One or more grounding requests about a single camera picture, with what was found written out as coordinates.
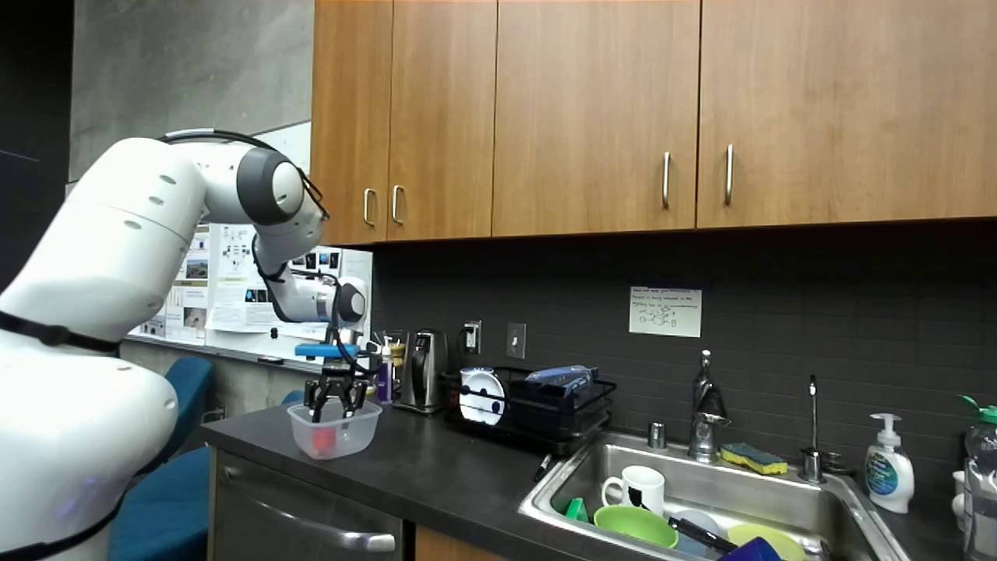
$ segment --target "soap dispenser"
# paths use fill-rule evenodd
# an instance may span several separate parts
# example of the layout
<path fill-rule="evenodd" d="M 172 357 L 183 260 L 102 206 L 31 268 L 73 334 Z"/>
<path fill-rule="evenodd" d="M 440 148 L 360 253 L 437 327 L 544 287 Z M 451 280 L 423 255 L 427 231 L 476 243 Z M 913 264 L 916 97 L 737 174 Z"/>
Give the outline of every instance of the soap dispenser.
<path fill-rule="evenodd" d="M 876 504 L 894 513 L 908 513 L 913 499 L 913 464 L 904 452 L 898 452 L 900 437 L 894 429 L 898 413 L 874 413 L 881 420 L 876 442 L 867 452 L 867 488 Z"/>

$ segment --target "kitchen counter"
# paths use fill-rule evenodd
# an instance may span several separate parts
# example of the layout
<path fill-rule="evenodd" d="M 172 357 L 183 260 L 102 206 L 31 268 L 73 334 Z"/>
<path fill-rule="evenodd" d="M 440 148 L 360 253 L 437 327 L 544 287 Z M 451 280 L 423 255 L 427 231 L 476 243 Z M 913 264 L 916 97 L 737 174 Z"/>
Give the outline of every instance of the kitchen counter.
<path fill-rule="evenodd" d="M 335 461 L 313 461 L 292 446 L 283 409 L 206 424 L 206 438 L 231 455 L 434 527 L 501 558 L 640 558 L 522 517 L 518 504 L 534 488 L 541 455 L 462 433 L 444 419 L 388 409 L 375 442 L 360 455 Z M 921 517 L 884 521 L 911 558 L 960 558 L 955 524 Z"/>

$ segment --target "electrical outlet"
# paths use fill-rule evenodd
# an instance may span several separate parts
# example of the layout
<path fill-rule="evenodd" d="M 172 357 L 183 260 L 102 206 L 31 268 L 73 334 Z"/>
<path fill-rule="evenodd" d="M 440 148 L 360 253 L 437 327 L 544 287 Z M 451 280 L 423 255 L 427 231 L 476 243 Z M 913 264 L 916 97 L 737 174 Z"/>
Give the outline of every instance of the electrical outlet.
<path fill-rule="evenodd" d="M 479 354 L 484 345 L 487 345 L 487 325 L 484 320 L 464 320 L 462 340 L 464 340 L 464 354 Z"/>
<path fill-rule="evenodd" d="M 506 330 L 506 354 L 527 357 L 527 325 L 508 325 L 508 330 Z"/>

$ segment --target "upper cabinet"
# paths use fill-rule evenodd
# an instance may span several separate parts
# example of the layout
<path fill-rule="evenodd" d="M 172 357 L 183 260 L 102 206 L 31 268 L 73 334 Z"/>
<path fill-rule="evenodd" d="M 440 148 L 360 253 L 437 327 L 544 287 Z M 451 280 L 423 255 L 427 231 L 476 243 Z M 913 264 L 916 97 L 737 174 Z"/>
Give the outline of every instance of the upper cabinet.
<path fill-rule="evenodd" d="M 498 0 L 495 238 L 692 226 L 696 128 L 696 0 Z"/>
<path fill-rule="evenodd" d="M 705 0 L 699 224 L 997 215 L 997 4 Z"/>
<path fill-rule="evenodd" d="M 997 215 L 997 4 L 317 0 L 331 243 Z"/>
<path fill-rule="evenodd" d="M 313 179 L 331 243 L 487 238 L 495 0 L 317 0 Z"/>

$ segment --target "stainless steel sink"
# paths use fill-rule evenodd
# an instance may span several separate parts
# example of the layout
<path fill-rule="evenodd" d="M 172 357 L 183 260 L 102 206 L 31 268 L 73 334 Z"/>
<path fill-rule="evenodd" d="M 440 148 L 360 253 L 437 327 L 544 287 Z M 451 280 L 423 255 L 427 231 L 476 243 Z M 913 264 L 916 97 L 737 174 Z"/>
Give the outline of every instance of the stainless steel sink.
<path fill-rule="evenodd" d="M 590 511 L 596 511 L 602 504 L 602 481 L 619 473 L 626 464 L 659 466 L 667 478 L 669 511 L 696 509 L 724 529 L 752 521 L 782 529 L 800 543 L 811 558 L 908 561 L 908 553 L 876 513 L 874 501 L 849 478 L 828 473 L 820 487 L 794 473 L 762 478 L 742 466 L 692 461 L 680 446 L 650 450 L 644 438 L 626 433 L 604 433 L 574 458 L 556 464 L 522 501 L 522 513 L 650 558 L 703 558 L 683 547 L 643 544 L 563 517 L 571 499 L 587 499 Z"/>

